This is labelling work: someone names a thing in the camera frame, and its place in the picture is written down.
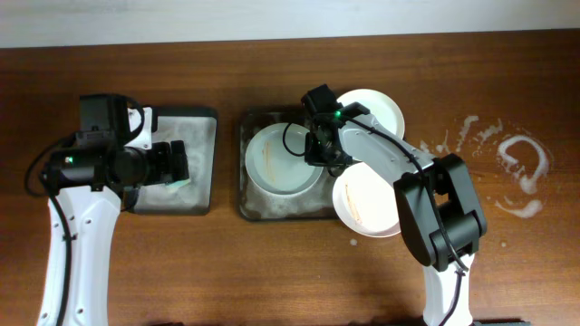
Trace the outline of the green yellow sponge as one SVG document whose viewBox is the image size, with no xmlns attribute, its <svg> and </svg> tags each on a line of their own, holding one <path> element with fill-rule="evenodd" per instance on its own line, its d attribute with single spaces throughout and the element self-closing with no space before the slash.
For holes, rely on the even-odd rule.
<svg viewBox="0 0 580 326">
<path fill-rule="evenodd" d="M 173 183 L 170 183 L 167 185 L 167 190 L 170 193 L 175 193 L 177 192 L 179 189 L 181 189 L 182 187 L 188 185 L 190 183 L 189 179 L 184 179 L 184 180 L 180 180 L 180 181 L 176 181 Z"/>
</svg>

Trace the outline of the left black soapy tray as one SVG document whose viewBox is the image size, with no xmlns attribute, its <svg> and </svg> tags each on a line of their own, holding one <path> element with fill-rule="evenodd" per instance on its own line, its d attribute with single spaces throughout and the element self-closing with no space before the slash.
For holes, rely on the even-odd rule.
<svg viewBox="0 0 580 326">
<path fill-rule="evenodd" d="M 214 170 L 218 113 L 205 106 L 158 106 L 152 141 L 183 140 L 190 183 L 175 193 L 168 184 L 141 187 L 130 194 L 137 215 L 203 216 L 209 212 Z"/>
</svg>

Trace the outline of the right black soapy tray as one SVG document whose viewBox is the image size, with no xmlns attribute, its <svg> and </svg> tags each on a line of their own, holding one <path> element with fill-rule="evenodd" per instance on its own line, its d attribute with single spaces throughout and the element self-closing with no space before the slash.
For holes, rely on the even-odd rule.
<svg viewBox="0 0 580 326">
<path fill-rule="evenodd" d="M 249 110 L 237 123 L 239 145 L 237 205 L 242 218 L 249 222 L 282 222 L 333 220 L 337 217 L 332 203 L 335 182 L 327 168 L 322 168 L 318 181 L 306 191 L 293 195 L 274 195 L 256 186 L 249 178 L 245 165 L 246 148 L 249 141 L 263 128 L 288 123 L 306 128 L 305 114 L 299 109 Z"/>
</svg>

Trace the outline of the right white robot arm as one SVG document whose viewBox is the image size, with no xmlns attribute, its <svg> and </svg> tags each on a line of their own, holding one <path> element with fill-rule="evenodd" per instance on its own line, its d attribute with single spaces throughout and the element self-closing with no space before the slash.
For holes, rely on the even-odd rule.
<svg viewBox="0 0 580 326">
<path fill-rule="evenodd" d="M 423 323 L 473 324 L 469 272 L 487 221 L 465 162 L 419 151 L 359 103 L 303 106 L 310 120 L 307 163 L 343 167 L 359 160 L 392 185 L 403 241 L 423 267 Z"/>
</svg>

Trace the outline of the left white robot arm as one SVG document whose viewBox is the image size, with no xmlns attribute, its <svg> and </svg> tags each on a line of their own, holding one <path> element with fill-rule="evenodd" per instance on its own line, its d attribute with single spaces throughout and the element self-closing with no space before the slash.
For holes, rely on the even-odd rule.
<svg viewBox="0 0 580 326">
<path fill-rule="evenodd" d="M 38 178 L 50 212 L 40 325 L 107 324 L 118 217 L 135 207 L 141 187 L 189 178 L 184 142 L 153 142 L 154 109 L 115 93 L 83 95 L 80 104 L 80 130 L 45 148 L 25 173 Z"/>
</svg>

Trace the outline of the white plate with red stain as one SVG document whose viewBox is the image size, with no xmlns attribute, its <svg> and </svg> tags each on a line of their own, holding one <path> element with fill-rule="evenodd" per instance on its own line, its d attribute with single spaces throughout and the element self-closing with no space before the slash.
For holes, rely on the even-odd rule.
<svg viewBox="0 0 580 326">
<path fill-rule="evenodd" d="M 365 163 L 348 167 L 335 180 L 333 207 L 358 234 L 390 237 L 401 232 L 393 187 Z"/>
</svg>

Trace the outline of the black soapy tray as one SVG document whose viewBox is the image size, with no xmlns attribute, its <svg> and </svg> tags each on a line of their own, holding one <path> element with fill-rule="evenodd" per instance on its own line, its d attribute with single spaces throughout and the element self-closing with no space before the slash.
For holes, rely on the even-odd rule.
<svg viewBox="0 0 580 326">
<path fill-rule="evenodd" d="M 282 222 L 333 220 L 337 217 L 332 203 L 335 182 L 327 168 L 322 168 L 318 181 L 306 191 L 293 195 L 274 195 L 256 186 L 249 178 L 245 165 L 246 148 L 249 141 L 263 128 L 288 123 L 306 128 L 305 114 L 299 109 L 249 110 L 237 123 L 239 145 L 237 205 L 242 218 L 249 222 Z"/>
<path fill-rule="evenodd" d="M 158 106 L 152 141 L 183 140 L 190 183 L 175 193 L 168 184 L 141 187 L 130 194 L 137 215 L 203 216 L 209 212 L 214 170 L 218 113 L 205 106 Z"/>
</svg>

